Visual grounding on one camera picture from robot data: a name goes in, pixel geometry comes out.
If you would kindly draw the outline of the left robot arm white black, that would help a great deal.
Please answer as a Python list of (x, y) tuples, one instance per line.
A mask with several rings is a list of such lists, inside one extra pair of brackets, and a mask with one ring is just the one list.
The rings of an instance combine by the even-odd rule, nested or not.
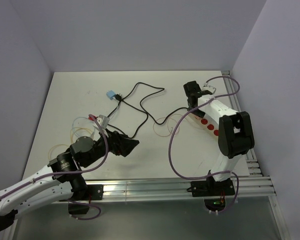
[(0, 190), (0, 232), (22, 215), (57, 201), (80, 201), (88, 186), (82, 176), (97, 160), (105, 162), (109, 153), (128, 156), (139, 144), (117, 131), (108, 131), (98, 140), (79, 137), (65, 152), (22, 181)]

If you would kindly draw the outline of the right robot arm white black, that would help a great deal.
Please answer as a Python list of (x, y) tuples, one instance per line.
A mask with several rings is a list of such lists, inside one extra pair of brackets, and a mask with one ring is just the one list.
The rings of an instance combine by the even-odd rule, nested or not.
[(183, 89), (192, 118), (217, 137), (219, 156), (208, 172), (213, 178), (206, 183), (207, 191), (217, 195), (239, 160), (255, 146), (251, 118), (246, 111), (239, 112), (218, 100), (212, 86), (201, 88), (190, 81)]

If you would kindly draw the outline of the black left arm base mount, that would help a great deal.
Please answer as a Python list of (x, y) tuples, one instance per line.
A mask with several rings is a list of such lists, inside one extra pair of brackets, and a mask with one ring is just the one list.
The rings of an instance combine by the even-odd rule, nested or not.
[[(103, 199), (104, 185), (92, 184), (87, 185), (83, 190), (75, 192), (71, 198), (62, 200), (67, 202), (67, 211), (70, 217), (81, 221), (92, 220), (101, 215), (101, 208), (92, 204), (92, 201), (100, 201)], [(95, 216), (85, 217), (89, 210), (97, 210)]]

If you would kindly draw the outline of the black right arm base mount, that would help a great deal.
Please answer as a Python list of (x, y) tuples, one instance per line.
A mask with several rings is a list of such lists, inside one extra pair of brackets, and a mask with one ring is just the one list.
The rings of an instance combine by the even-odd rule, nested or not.
[(186, 191), (191, 193), (193, 198), (202, 197), (208, 212), (216, 215), (226, 209), (226, 197), (233, 197), (233, 201), (237, 198), (237, 192), (230, 178), (215, 181), (213, 177), (208, 177), (207, 180), (192, 181)]

